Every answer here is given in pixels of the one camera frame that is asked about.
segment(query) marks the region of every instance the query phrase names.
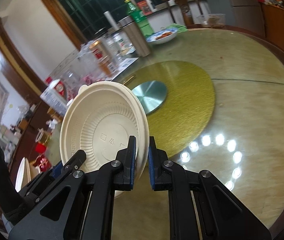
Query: round dining table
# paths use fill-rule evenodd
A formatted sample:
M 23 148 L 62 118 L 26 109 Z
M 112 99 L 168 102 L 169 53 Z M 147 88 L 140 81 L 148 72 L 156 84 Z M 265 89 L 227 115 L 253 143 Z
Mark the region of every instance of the round dining table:
M 163 82 L 166 100 L 147 115 L 157 147 L 186 170 L 211 171 L 274 236 L 275 222 L 284 223 L 284 60 L 272 48 L 235 31 L 189 30 L 152 46 L 115 81 L 130 89 Z M 59 132 L 47 155 L 53 165 Z M 112 239 L 169 238 L 168 193 L 151 189 L 146 168 L 114 200 Z

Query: round metal plate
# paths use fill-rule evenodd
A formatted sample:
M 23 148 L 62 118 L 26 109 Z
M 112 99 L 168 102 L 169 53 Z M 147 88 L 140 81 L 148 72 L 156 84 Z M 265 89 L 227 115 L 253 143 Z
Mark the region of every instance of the round metal plate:
M 149 114 L 160 107 L 165 101 L 168 90 L 160 81 L 147 81 L 132 89 L 141 102 L 145 114 Z

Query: beige disposable bowl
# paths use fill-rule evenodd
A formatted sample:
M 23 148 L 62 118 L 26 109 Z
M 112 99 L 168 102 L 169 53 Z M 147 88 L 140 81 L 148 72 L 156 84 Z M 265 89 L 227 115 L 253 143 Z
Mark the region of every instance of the beige disposable bowl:
M 80 169 L 84 172 L 98 170 L 127 147 L 130 135 L 137 139 L 137 180 L 145 167 L 149 148 L 149 129 L 141 103 L 119 83 L 102 81 L 82 86 L 63 119 L 60 134 L 62 163 L 82 149 L 87 160 Z

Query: refrigerator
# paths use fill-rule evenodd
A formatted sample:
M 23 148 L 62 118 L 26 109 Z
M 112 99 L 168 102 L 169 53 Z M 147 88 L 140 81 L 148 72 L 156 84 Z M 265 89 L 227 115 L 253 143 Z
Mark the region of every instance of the refrigerator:
M 207 0 L 211 13 L 224 13 L 226 24 L 265 37 L 261 6 L 257 0 Z

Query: blue gripper pad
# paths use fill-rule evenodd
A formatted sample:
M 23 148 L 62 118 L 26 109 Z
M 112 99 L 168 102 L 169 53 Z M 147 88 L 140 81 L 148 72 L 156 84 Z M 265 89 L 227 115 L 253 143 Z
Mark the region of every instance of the blue gripper pad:
M 132 159 L 131 159 L 131 172 L 130 172 L 130 187 L 131 187 L 131 189 L 133 189 L 133 184 L 134 184 L 136 150 L 137 150 L 137 139 L 134 138 L 134 146 L 133 146 Z
M 155 188 L 155 178 L 154 178 L 154 165 L 153 165 L 153 158 L 152 158 L 152 152 L 151 147 L 149 147 L 149 154 L 147 156 L 149 160 L 149 176 L 150 176 L 150 184 L 152 189 Z

